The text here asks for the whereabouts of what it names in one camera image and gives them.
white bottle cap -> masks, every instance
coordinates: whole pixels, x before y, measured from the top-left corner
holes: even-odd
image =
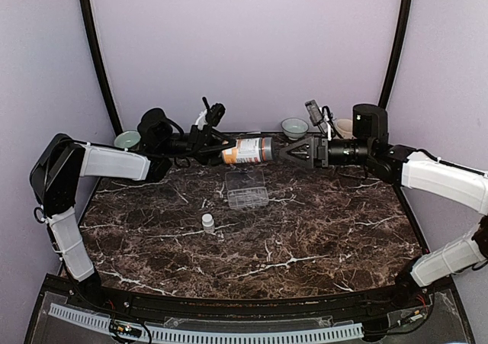
[[[214,225],[214,218],[209,213],[204,214],[201,217],[201,224],[203,224],[204,227],[212,227]]]

black metal frame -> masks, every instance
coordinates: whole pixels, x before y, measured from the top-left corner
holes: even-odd
[[[86,37],[90,46],[91,60],[97,73],[98,84],[100,85],[101,94],[104,98],[105,107],[107,108],[108,117],[114,128],[115,135],[123,132],[122,124],[115,107],[110,85],[108,84],[107,73],[105,72],[104,62],[101,58],[100,46],[98,44],[97,31],[95,30],[95,21],[93,20],[92,5],[90,0],[79,0],[82,8],[83,21],[85,22]]]
[[[436,281],[434,288],[436,291],[445,289],[452,291],[466,336],[470,343],[474,343],[473,333],[452,279],[443,278]],[[71,289],[71,283],[67,279],[54,275],[46,276],[37,297],[24,344],[31,343],[46,292],[49,291],[66,296],[68,298],[67,303],[72,306],[91,309],[84,301],[75,295],[71,295]],[[154,323],[164,323],[169,317],[195,318],[199,320],[260,321],[332,316],[335,322],[353,320],[356,323],[361,322],[367,325],[368,322],[384,320],[389,312],[397,309],[391,304],[367,304],[365,301],[384,301],[392,294],[393,289],[393,286],[389,286],[369,291],[331,294],[320,297],[238,301],[161,297],[113,288],[104,288],[104,293],[121,312]],[[418,301],[411,301],[408,307],[415,307],[418,304]]]
[[[395,39],[393,40],[393,47],[391,49],[390,61],[388,63],[387,74],[384,78],[383,89],[381,90],[380,100],[378,106],[386,109],[388,101],[390,100],[391,89],[395,82],[397,75],[398,63],[400,62],[400,55],[403,48],[403,40],[405,39],[406,25],[409,21],[410,5],[412,0],[402,0],[400,3],[400,12],[398,14],[398,22],[396,23]]]
[[[110,85],[108,83],[107,73],[101,56],[100,45],[98,43],[97,32],[95,30],[95,21],[93,19],[92,5],[90,0],[79,0],[82,8],[83,21],[85,22],[86,37],[91,51],[91,59],[97,73],[98,84],[104,98],[105,107],[107,108],[108,116],[114,128],[116,135],[123,132],[120,118],[115,107],[114,98],[112,96]],[[398,14],[398,22],[396,24],[395,37],[393,40],[393,47],[391,50],[390,61],[387,67],[383,88],[381,90],[378,106],[386,108],[390,100],[391,90],[397,74],[398,64],[400,62],[400,55],[402,53],[403,41],[405,39],[406,26],[409,19],[410,5],[412,0],[402,0],[400,3],[400,12]]]

curved black pole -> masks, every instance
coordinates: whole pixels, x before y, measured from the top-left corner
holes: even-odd
[[[107,108],[108,117],[114,128],[115,135],[122,133],[122,124],[120,123],[117,109],[115,108],[114,98],[110,91],[108,84],[107,73],[103,60],[101,59],[101,51],[98,45],[97,32],[95,30],[95,22],[93,21],[92,5],[90,0],[79,0],[82,7],[83,21],[85,22],[86,37],[88,38],[88,45],[90,46],[91,59],[97,73],[98,83],[100,85],[101,94],[104,98],[105,107]]]
[[[387,108],[391,89],[393,88],[393,82],[395,81],[395,75],[397,74],[411,4],[412,0],[402,0],[400,3],[400,12],[398,14],[398,22],[396,23],[395,39],[393,40],[393,48],[391,49],[390,62],[388,63],[387,74],[384,79],[383,89],[381,90],[380,100],[378,102],[378,106],[383,109]]]
[[[410,222],[410,226],[412,227],[412,230],[417,238],[417,241],[419,242],[420,248],[422,249],[422,254],[428,254],[429,246],[427,245],[427,241],[425,240],[424,235],[422,235],[419,222],[417,221],[415,214],[413,213],[412,207],[410,207],[410,204],[407,201],[402,188],[398,185],[395,185],[393,186],[393,191],[395,191],[398,201],[400,202],[400,205],[402,206],[402,209],[405,212],[405,215]]]

table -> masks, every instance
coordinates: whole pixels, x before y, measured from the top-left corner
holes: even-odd
[[[272,135],[276,148],[286,142]],[[270,202],[233,211],[226,172],[261,169]],[[358,167],[172,168],[160,182],[101,180],[81,223],[104,285],[178,297],[260,299],[363,291],[393,284],[420,255],[393,189]],[[203,232],[212,213],[216,233]]]

pill bottle label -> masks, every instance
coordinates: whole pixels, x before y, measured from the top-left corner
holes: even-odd
[[[215,225],[212,225],[211,227],[204,226],[204,231],[205,233],[215,233]]]
[[[233,148],[225,149],[222,152],[225,163],[257,163],[262,162],[262,138],[250,138],[237,140]]]

